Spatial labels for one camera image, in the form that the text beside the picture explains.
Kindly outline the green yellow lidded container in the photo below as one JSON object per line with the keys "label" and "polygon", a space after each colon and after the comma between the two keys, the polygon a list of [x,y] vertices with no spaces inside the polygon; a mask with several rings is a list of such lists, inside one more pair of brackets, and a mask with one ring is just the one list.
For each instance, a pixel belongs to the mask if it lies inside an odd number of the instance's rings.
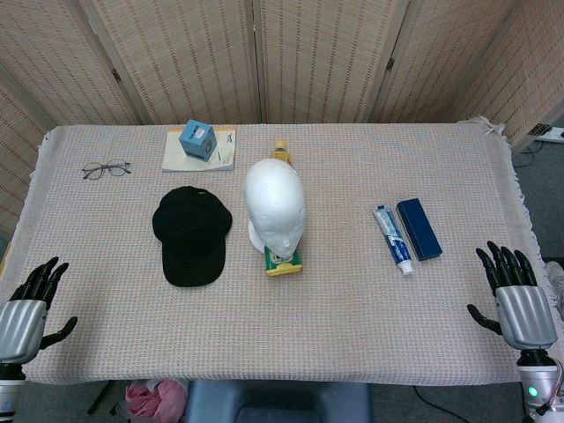
{"label": "green yellow lidded container", "polygon": [[282,257],[276,255],[268,247],[264,247],[265,271],[269,277],[283,276],[286,274],[300,272],[303,264],[298,250],[290,256]]}

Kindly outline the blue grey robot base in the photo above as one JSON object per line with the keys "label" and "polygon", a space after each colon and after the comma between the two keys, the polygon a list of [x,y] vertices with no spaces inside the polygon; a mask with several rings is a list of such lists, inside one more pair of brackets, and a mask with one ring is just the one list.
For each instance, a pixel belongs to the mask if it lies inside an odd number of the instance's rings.
{"label": "blue grey robot base", "polygon": [[182,423],[373,423],[361,382],[194,381]]}

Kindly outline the yellow drink bottle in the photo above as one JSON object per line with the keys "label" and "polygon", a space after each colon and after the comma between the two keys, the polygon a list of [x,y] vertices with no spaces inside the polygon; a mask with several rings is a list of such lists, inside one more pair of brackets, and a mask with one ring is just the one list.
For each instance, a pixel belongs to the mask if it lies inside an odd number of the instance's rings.
{"label": "yellow drink bottle", "polygon": [[292,165],[290,153],[288,152],[288,150],[286,148],[286,141],[277,140],[275,142],[275,149],[271,153],[271,158],[284,161],[289,166]]}

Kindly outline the dark blue rectangular case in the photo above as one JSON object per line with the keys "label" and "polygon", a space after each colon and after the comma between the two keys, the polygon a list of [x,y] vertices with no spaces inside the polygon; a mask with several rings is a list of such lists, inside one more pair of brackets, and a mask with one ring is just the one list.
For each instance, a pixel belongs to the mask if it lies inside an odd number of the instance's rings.
{"label": "dark blue rectangular case", "polygon": [[442,247],[418,198],[400,201],[397,212],[419,261],[439,257]]}

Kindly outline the white foam mannequin head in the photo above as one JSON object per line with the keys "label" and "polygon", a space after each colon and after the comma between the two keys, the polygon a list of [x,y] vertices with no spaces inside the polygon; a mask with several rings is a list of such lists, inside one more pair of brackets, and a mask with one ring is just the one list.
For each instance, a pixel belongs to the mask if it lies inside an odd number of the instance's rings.
{"label": "white foam mannequin head", "polygon": [[291,256],[307,217],[305,194],[296,171],[282,160],[259,160],[247,172],[244,199],[251,244],[260,252],[268,249],[280,257]]}

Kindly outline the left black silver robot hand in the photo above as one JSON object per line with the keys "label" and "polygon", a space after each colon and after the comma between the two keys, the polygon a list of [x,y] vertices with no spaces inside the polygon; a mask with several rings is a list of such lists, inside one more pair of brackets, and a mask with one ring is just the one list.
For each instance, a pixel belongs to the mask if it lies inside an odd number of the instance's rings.
{"label": "left black silver robot hand", "polygon": [[48,312],[67,263],[57,256],[35,268],[9,300],[0,303],[0,365],[24,365],[39,351],[65,340],[78,323],[71,317],[57,332],[44,333]]}

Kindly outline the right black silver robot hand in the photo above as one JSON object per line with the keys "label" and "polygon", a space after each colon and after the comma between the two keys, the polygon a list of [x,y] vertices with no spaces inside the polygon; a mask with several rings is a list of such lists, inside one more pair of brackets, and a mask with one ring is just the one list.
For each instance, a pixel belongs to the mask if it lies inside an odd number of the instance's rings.
{"label": "right black silver robot hand", "polygon": [[547,350],[558,340],[545,291],[538,285],[528,257],[520,250],[498,246],[476,249],[497,309],[497,318],[485,317],[479,309],[466,306],[479,326],[502,336],[518,351]]}

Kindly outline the blue white toothpaste tube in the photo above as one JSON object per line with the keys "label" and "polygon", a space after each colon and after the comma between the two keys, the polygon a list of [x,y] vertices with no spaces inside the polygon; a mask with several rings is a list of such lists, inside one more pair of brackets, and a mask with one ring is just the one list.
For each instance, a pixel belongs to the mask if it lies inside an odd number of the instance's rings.
{"label": "blue white toothpaste tube", "polygon": [[373,209],[373,214],[382,230],[383,236],[387,242],[396,266],[404,275],[412,274],[412,259],[393,216],[392,210],[388,207],[388,205],[381,204],[377,205]]}

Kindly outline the thin-framed eyeglasses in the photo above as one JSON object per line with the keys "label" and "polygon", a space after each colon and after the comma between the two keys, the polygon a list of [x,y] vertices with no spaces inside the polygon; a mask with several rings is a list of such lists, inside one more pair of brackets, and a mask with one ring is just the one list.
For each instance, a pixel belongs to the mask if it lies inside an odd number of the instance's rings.
{"label": "thin-framed eyeglasses", "polygon": [[84,180],[99,180],[105,173],[120,177],[130,173],[130,163],[125,160],[110,160],[108,163],[87,163],[82,168]]}

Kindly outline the black baseball cap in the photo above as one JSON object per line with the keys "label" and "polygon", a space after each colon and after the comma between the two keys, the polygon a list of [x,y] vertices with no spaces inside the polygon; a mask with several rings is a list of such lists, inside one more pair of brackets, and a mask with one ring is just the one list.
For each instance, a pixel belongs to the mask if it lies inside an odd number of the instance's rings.
{"label": "black baseball cap", "polygon": [[172,189],[152,216],[162,246],[168,283],[199,287],[213,283],[224,270],[231,212],[210,191],[192,186]]}

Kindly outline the white paperback book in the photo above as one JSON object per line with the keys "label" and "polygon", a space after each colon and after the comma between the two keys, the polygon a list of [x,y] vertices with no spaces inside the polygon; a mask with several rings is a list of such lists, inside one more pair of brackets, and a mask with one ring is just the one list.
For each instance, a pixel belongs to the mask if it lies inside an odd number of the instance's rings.
{"label": "white paperback book", "polygon": [[180,127],[173,127],[167,132],[166,147],[162,161],[164,172],[204,172],[232,171],[236,148],[236,128],[215,126],[217,146],[207,162],[194,159],[185,154],[179,136]]}

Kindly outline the pink plastic bag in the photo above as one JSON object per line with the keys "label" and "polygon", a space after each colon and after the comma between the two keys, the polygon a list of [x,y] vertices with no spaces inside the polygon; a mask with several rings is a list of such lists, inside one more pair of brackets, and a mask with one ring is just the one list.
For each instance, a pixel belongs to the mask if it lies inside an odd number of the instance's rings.
{"label": "pink plastic bag", "polygon": [[181,423],[189,397],[176,379],[133,382],[125,388],[124,415],[135,423]]}

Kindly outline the bamboo folding screen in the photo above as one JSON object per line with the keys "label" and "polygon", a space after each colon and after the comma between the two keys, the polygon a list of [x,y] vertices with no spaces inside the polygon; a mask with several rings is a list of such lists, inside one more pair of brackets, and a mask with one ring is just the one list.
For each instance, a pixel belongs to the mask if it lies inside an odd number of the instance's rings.
{"label": "bamboo folding screen", "polygon": [[0,0],[0,234],[71,124],[564,115],[564,0]]}

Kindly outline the white power strip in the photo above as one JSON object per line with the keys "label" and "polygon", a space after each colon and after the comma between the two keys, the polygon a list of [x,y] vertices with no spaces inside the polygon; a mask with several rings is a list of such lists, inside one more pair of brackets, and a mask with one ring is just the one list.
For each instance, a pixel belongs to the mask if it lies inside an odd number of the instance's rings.
{"label": "white power strip", "polygon": [[538,141],[564,144],[564,128],[561,127],[538,123],[528,135]]}

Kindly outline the woven beige tablecloth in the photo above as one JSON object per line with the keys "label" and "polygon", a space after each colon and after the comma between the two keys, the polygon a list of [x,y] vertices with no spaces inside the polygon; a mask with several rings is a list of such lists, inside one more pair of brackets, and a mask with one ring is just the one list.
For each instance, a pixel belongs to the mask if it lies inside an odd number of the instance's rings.
{"label": "woven beige tablecloth", "polygon": [[[514,382],[518,352],[477,325],[495,318],[476,248],[521,250],[538,284],[545,265],[506,140],[484,122],[238,125],[234,169],[166,173],[168,127],[74,125],[39,151],[13,235],[0,301],[38,265],[69,264],[47,332],[61,343],[26,366],[35,382],[292,379],[404,385]],[[248,170],[286,141],[303,183],[302,271],[269,277],[251,246]],[[84,180],[87,163],[130,173]],[[232,213],[225,268],[207,286],[169,284],[152,216],[171,189],[215,194]],[[418,198],[442,247],[419,261],[397,212]],[[396,266],[373,209],[392,210],[413,273]]]}

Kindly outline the blue cardboard box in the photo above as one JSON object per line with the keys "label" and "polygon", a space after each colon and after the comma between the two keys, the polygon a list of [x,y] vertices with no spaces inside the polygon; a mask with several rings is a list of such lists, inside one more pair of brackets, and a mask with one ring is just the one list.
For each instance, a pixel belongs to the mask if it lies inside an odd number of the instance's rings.
{"label": "blue cardboard box", "polygon": [[187,159],[209,162],[217,147],[217,139],[211,124],[189,119],[179,142]]}

